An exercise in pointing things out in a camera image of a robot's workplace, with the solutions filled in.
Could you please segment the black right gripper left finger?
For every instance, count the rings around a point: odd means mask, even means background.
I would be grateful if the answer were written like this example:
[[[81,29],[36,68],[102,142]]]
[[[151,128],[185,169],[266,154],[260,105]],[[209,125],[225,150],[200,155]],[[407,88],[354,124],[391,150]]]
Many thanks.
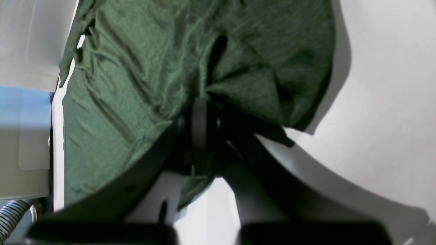
[[[186,117],[148,152],[86,199],[37,221],[27,245],[178,245],[173,217],[183,180]]]

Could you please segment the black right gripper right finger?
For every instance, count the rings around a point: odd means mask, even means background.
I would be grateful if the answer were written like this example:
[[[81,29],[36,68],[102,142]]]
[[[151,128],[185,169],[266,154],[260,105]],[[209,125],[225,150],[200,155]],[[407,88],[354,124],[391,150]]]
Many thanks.
[[[374,218],[326,197],[290,174],[255,136],[258,121],[195,99],[190,109],[192,173],[223,177],[241,228],[237,245],[390,245]]]

